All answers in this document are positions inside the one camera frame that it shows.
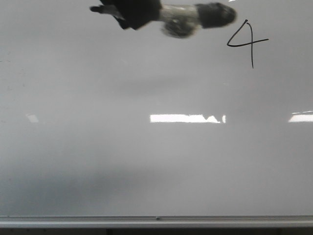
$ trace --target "whiteboard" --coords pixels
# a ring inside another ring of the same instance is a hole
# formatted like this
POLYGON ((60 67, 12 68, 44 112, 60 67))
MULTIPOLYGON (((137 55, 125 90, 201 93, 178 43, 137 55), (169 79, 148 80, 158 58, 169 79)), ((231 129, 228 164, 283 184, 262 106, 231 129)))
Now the whiteboard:
POLYGON ((0 215, 312 215, 313 2, 221 2, 235 23, 180 40, 2 0, 0 215))

